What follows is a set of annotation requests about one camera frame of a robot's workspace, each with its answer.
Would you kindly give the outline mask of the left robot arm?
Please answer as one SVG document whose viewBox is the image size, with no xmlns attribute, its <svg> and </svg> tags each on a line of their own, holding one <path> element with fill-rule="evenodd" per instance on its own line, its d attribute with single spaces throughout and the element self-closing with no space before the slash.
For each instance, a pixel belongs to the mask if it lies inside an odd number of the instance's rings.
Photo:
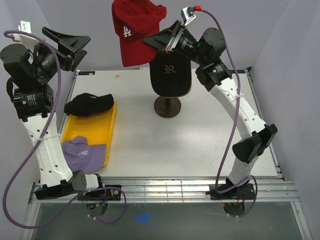
<svg viewBox="0 0 320 240">
<path fill-rule="evenodd" d="M 106 195 L 106 187 L 97 174 L 73 171 L 67 164 L 57 130 L 56 107 L 59 91 L 49 81 L 62 71 L 73 72 L 85 57 L 90 37 L 68 35 L 48 27 L 42 33 L 53 40 L 53 47 L 40 37 L 19 30 L 7 30 L 5 37 L 25 36 L 30 43 L 14 42 L 0 52 L 3 67 L 9 74 L 6 91 L 18 118 L 26 129 L 40 171 L 39 200 L 56 199 L 88 192 L 95 200 Z"/>
</svg>

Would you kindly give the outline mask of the black cap gold R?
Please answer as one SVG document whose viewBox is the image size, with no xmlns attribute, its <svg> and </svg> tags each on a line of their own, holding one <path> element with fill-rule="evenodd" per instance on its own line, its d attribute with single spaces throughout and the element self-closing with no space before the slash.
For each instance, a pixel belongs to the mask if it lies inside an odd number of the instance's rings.
<svg viewBox="0 0 320 240">
<path fill-rule="evenodd" d="M 178 98 L 192 87 L 191 61 L 179 54 L 157 53 L 149 62 L 150 82 L 154 92 L 165 98 Z"/>
</svg>

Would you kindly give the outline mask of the red cap white logo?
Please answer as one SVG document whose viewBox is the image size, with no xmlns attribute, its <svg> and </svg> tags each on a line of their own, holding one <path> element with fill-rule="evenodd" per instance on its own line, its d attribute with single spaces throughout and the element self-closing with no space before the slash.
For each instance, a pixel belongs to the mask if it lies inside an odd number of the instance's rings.
<svg viewBox="0 0 320 240">
<path fill-rule="evenodd" d="M 144 38 L 160 31 L 167 8 L 150 0 L 115 0 L 111 5 L 114 30 L 119 37 L 122 65 L 132 67 L 151 62 L 157 50 Z"/>
</svg>

